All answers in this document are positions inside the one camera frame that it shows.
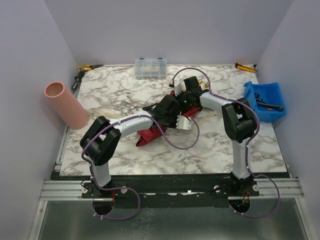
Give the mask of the beige printed ribbon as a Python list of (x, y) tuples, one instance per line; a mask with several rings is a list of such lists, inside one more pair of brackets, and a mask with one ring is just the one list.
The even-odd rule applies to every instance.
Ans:
[[(196, 119), (197, 119), (197, 123), (199, 126), (202, 126), (203, 124), (207, 123), (210, 119), (212, 119), (214, 116), (217, 115), (217, 113), (215, 111), (213, 111), (211, 113), (207, 112), (206, 115), (202, 115), (202, 113), (205, 114), (204, 111), (196, 114)], [(119, 119), (119, 118), (125, 118), (128, 115), (121, 115), (121, 114), (112, 113), (112, 112), (102, 110), (102, 109), (96, 109), (90, 113), (90, 116), (92, 118), (104, 116), (107, 119)]]

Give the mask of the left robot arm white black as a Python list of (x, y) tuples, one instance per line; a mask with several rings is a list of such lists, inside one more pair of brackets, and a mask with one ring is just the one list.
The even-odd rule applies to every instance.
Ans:
[(180, 104), (172, 95), (166, 95), (158, 104), (144, 107), (128, 117), (108, 120), (99, 116), (80, 140), (80, 146), (90, 163), (95, 179), (93, 191), (101, 198), (111, 191), (108, 161), (113, 157), (120, 139), (139, 133), (137, 146), (149, 143), (162, 135), (167, 128), (175, 128), (180, 116)]

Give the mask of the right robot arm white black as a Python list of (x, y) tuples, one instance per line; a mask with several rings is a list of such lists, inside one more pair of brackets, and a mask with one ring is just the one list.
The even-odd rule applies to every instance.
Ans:
[(182, 109), (195, 107), (199, 110), (210, 109), (222, 114), (224, 130), (232, 141), (233, 167), (230, 174), (230, 191), (241, 196), (253, 182), (250, 171), (250, 141), (254, 138), (258, 124), (256, 116), (246, 98), (228, 99), (202, 89), (198, 79), (193, 76), (174, 86), (174, 94)]

